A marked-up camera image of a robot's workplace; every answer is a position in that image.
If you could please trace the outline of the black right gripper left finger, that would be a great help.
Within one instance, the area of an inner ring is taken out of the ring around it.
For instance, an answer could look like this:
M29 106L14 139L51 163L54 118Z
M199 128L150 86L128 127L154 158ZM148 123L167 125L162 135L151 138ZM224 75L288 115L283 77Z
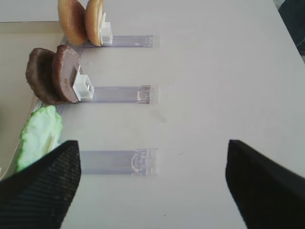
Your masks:
M59 229L80 179L79 144L68 140L0 182L0 227Z

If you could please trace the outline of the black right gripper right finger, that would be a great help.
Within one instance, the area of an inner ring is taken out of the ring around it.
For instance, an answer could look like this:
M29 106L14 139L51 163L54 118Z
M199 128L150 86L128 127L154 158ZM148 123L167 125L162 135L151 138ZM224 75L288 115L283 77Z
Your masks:
M240 140L230 140L225 179L248 229L303 229L305 179Z

